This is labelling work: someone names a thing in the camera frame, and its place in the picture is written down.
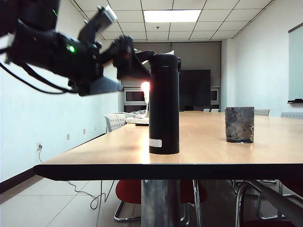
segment chair armrest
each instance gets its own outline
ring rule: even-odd
[[[246,190],[253,188],[278,208],[295,226],[303,226],[303,208],[256,180],[244,181],[238,191],[236,203],[236,227],[243,226],[244,197]]]

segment whiteboard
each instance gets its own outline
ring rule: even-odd
[[[289,32],[289,100],[303,99],[303,24]]]

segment glass cup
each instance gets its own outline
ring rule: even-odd
[[[227,142],[253,143],[254,107],[226,107],[225,133]]]

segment black thermos bottle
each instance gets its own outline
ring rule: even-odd
[[[150,59],[150,153],[179,153],[178,58],[156,54]]]

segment green led light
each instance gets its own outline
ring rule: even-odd
[[[69,50],[70,50],[70,52],[72,52],[72,53],[75,53],[75,51],[76,51],[75,48],[74,48],[73,46],[70,46],[70,47],[69,47]]]
[[[58,15],[54,9],[53,9],[53,13],[54,13],[56,16]]]

